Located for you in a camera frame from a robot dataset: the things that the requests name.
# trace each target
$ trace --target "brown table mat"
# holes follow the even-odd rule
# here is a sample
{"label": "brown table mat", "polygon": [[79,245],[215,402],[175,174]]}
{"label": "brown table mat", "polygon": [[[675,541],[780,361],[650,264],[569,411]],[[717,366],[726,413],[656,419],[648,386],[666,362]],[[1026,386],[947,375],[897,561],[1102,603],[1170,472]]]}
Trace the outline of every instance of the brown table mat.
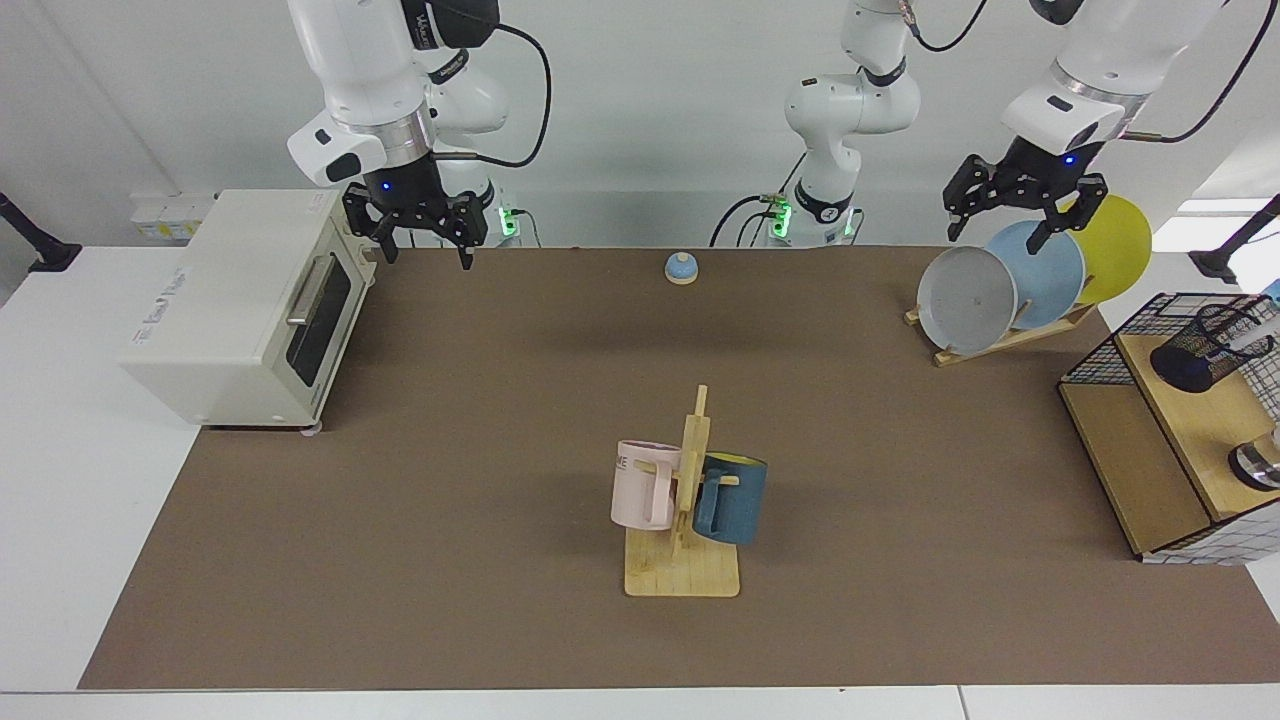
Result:
{"label": "brown table mat", "polygon": [[[937,254],[406,252],[325,432],[202,432],[82,688],[1280,680],[1244,569],[1134,561],[1055,382],[1102,322],[936,369]],[[730,601],[622,593],[614,446],[769,461]]]}

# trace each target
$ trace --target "pink mug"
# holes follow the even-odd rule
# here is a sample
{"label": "pink mug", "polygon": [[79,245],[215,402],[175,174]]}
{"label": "pink mug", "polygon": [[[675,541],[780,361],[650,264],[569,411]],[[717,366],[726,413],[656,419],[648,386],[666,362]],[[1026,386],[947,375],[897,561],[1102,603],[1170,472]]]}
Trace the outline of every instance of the pink mug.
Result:
{"label": "pink mug", "polygon": [[676,518],[672,473],[680,448],[658,442],[622,441],[613,470],[614,523],[637,530],[666,530]]}

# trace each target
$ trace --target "black cable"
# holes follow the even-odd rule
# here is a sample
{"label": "black cable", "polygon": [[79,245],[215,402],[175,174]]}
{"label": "black cable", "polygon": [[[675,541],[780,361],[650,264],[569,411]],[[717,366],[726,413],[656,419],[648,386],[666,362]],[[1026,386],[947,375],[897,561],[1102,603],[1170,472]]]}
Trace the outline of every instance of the black cable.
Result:
{"label": "black cable", "polygon": [[541,236],[538,234],[538,218],[535,218],[534,214],[530,213],[529,210],[521,210],[521,209],[512,209],[511,214],[512,214],[512,217],[515,217],[515,215],[529,215],[529,222],[532,223],[532,225],[534,225],[534,242],[538,243],[538,247],[541,247],[543,246],[543,238],[541,238]]}
{"label": "black cable", "polygon": [[1193,135],[1198,133],[1201,128],[1208,124],[1208,122],[1213,118],[1213,115],[1217,114],[1219,108],[1221,108],[1222,102],[1226,101],[1226,96],[1231,94],[1231,90],[1235,88],[1235,83],[1239,82],[1240,76],[1244,74],[1244,69],[1249,67],[1249,61],[1253,60],[1253,54],[1257,53],[1258,47],[1262,45],[1262,38],[1266,37],[1267,31],[1271,29],[1271,20],[1275,19],[1277,4],[1280,4],[1280,0],[1271,0],[1271,3],[1267,4],[1267,14],[1265,18],[1262,18],[1262,24],[1258,27],[1258,33],[1253,36],[1253,42],[1249,44],[1249,50],[1244,54],[1244,58],[1240,60],[1240,64],[1236,65],[1235,73],[1231,74],[1231,79],[1226,81],[1226,87],[1222,88],[1222,92],[1217,96],[1217,100],[1215,100],[1213,105],[1210,106],[1207,113],[1204,113],[1204,117],[1202,117],[1198,123],[1192,126],[1192,129],[1181,135],[1175,135],[1172,137],[1167,137],[1153,132],[1126,132],[1120,136],[1120,140],[1133,140],[1137,142],[1161,142],[1165,145],[1172,145],[1175,142],[1181,142],[1188,137],[1192,137]]}
{"label": "black cable", "polygon": [[1251,240],[1249,242],[1245,242],[1244,245],[1253,245],[1254,242],[1262,242],[1263,240],[1271,240],[1272,237],[1275,237],[1277,234],[1280,234],[1280,231],[1254,237],[1253,240]]}
{"label": "black cable", "polygon": [[760,225],[763,227],[764,225],[764,220],[768,219],[768,218],[772,218],[772,217],[773,217],[773,213],[765,210],[764,213],[756,213],[756,214],[751,215],[750,218],[748,218],[742,223],[741,229],[737,231],[737,242],[733,243],[733,247],[742,247],[742,234],[746,233],[746,225],[751,224],[751,220],[759,218],[760,219]]}
{"label": "black cable", "polygon": [[[485,19],[483,19],[480,17],[472,15],[471,13],[465,13],[465,12],[458,10],[456,8],[449,8],[449,10],[453,12],[453,13],[457,13],[458,15],[462,15],[465,18],[470,18],[472,20],[479,20],[481,23],[488,22],[488,20],[485,20]],[[547,56],[547,50],[543,49],[541,44],[538,42],[538,40],[534,36],[529,35],[527,32],[525,32],[522,29],[520,29],[517,27],[511,27],[508,24],[502,24],[502,23],[498,23],[497,26],[494,26],[494,29],[500,29],[500,31],[503,31],[503,32],[506,32],[508,35],[515,35],[516,37],[524,40],[525,42],[529,42],[530,45],[534,46],[534,50],[538,50],[538,56],[541,58],[541,60],[543,60],[543,73],[544,73],[544,81],[547,83],[547,102],[543,106],[543,127],[538,131],[538,142],[534,143],[534,149],[532,149],[532,151],[529,152],[529,156],[525,158],[524,160],[518,160],[518,161],[503,160],[500,158],[492,158],[489,155],[481,155],[479,152],[436,152],[434,155],[434,158],[436,160],[479,160],[481,163],[489,163],[490,165],[500,165],[503,168],[524,168],[525,165],[529,165],[530,163],[532,163],[534,158],[538,158],[538,154],[541,152],[541,150],[543,150],[543,141],[547,140],[547,127],[550,124],[550,120],[552,120],[552,61],[550,61],[550,58]]]}
{"label": "black cable", "polygon": [[968,37],[969,31],[973,29],[973,26],[978,23],[978,18],[982,17],[982,12],[986,9],[987,9],[987,0],[982,0],[980,3],[978,3],[978,9],[974,10],[973,17],[969,18],[969,24],[964,26],[964,29],[960,31],[960,35],[957,35],[955,40],[947,42],[946,45],[929,45],[929,42],[920,36],[920,26],[915,22],[915,13],[910,12],[910,5],[908,5],[908,12],[905,12],[902,17],[906,20],[906,27],[910,28],[911,31],[911,36],[915,37],[915,41],[920,44],[920,47],[924,47],[929,53],[946,53],[947,50],[951,50],[956,45],[960,45],[960,41]]}
{"label": "black cable", "polygon": [[[796,172],[800,170],[800,164],[804,163],[804,159],[808,154],[809,154],[808,150],[800,154],[800,159],[796,160],[796,164],[791,167],[791,172],[787,173],[787,179],[782,181],[782,187],[778,188],[778,195],[786,195],[787,186],[791,184],[791,178],[796,177]],[[769,211],[773,211],[772,204],[769,205]],[[755,247],[755,241],[756,238],[760,237],[760,229],[763,228],[764,228],[764,220],[762,219],[760,223],[755,225],[755,234],[751,236],[751,245],[750,245],[751,247]]]}
{"label": "black cable", "polygon": [[710,245],[708,245],[708,247],[716,247],[716,238],[719,237],[719,231],[724,228],[724,223],[728,222],[728,219],[733,215],[733,213],[737,213],[739,208],[750,205],[751,202],[768,202],[768,201],[769,201],[768,197],[764,197],[762,195],[748,195],[746,197],[735,202],[728,210],[724,211],[724,215],[721,218],[721,222],[716,223],[716,231],[712,232],[712,242]]}

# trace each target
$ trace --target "blue mug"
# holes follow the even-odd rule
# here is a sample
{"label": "blue mug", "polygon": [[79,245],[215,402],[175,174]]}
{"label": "blue mug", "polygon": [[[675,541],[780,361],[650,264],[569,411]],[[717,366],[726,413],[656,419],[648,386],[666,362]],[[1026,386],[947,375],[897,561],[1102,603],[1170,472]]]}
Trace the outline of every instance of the blue mug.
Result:
{"label": "blue mug", "polygon": [[[717,542],[748,544],[755,539],[764,502],[763,460],[730,452],[708,452],[703,471],[707,479],[698,491],[694,532]],[[723,482],[737,478],[737,484]]]}

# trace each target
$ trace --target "black wire basket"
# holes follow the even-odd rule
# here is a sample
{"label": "black wire basket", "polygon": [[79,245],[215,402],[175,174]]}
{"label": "black wire basket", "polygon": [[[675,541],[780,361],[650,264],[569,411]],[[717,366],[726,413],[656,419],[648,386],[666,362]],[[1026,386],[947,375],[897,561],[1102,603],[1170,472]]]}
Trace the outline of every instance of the black wire basket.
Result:
{"label": "black wire basket", "polygon": [[1151,352],[1151,365],[1161,379],[1185,392],[1206,392],[1245,363],[1265,357],[1276,348],[1266,337],[1231,350],[1230,342],[1262,323],[1248,310],[1229,305],[1206,305],[1178,334]]}

